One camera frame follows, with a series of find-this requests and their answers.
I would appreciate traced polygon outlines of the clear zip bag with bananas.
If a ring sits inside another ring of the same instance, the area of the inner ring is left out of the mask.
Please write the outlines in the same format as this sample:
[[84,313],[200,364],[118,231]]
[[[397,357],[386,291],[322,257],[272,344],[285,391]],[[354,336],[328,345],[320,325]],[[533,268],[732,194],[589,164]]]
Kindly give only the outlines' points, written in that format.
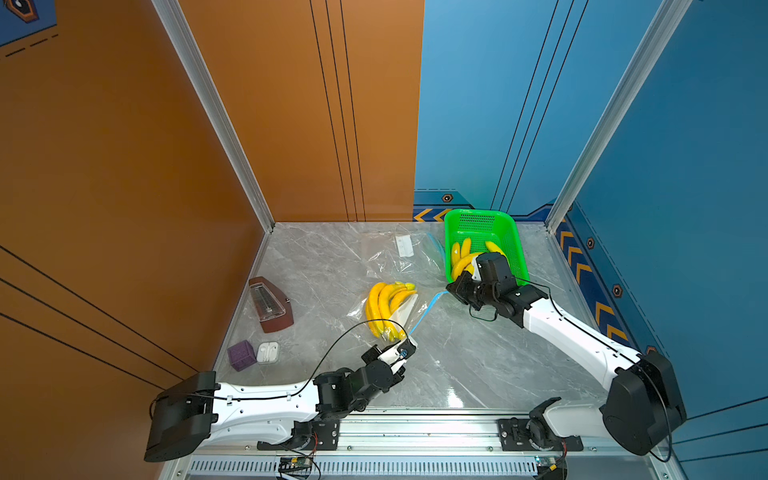
[[369,233],[361,243],[362,263],[370,277],[417,285],[445,280],[444,253],[428,232]]

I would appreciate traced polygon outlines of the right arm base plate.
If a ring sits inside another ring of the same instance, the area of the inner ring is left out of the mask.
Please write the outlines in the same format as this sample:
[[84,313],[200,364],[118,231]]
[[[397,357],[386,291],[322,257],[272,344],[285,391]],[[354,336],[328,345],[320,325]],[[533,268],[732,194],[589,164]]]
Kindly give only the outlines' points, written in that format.
[[543,419],[528,417],[502,418],[496,421],[503,451],[581,452],[584,444],[579,436],[559,437]]

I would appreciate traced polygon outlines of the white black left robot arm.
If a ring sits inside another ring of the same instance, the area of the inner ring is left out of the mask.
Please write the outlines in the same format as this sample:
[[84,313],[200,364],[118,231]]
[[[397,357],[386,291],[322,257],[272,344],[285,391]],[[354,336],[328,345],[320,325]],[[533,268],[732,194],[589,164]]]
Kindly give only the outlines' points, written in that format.
[[356,370],[340,368],[287,385],[241,386],[218,382],[214,371],[196,374],[153,400],[144,460],[175,460],[202,445],[235,441],[304,447],[314,438],[314,423],[362,412],[402,382],[416,349],[409,338],[384,349],[372,346]]

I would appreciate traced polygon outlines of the yellow plastic banana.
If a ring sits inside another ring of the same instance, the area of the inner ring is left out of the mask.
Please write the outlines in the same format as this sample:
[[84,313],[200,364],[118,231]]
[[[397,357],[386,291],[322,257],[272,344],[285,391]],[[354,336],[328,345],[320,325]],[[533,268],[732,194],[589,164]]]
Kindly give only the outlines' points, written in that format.
[[452,280],[468,272],[473,275],[475,272],[475,258],[477,253],[472,253],[472,239],[464,238],[462,241],[454,242],[450,251],[450,276]]

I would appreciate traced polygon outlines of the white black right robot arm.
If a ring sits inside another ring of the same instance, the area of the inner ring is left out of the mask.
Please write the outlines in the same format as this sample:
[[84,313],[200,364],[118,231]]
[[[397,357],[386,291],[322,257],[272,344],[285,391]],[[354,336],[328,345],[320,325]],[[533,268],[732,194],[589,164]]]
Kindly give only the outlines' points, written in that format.
[[573,318],[547,286],[520,280],[499,253],[483,253],[474,270],[463,271],[447,291],[470,311],[486,306],[497,316],[535,334],[579,364],[606,392],[599,406],[565,404],[552,397],[528,414],[521,445],[539,451],[565,451],[577,437],[614,440],[643,456],[688,419],[670,360],[657,351],[641,353]]

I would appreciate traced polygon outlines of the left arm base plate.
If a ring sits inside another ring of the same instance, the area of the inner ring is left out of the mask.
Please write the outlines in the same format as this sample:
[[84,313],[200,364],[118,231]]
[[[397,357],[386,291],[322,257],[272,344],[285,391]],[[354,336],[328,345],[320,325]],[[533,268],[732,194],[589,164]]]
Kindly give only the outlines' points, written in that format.
[[258,442],[260,451],[301,450],[301,451],[335,451],[338,448],[339,420],[313,420],[295,422],[290,431],[290,437],[278,444]]

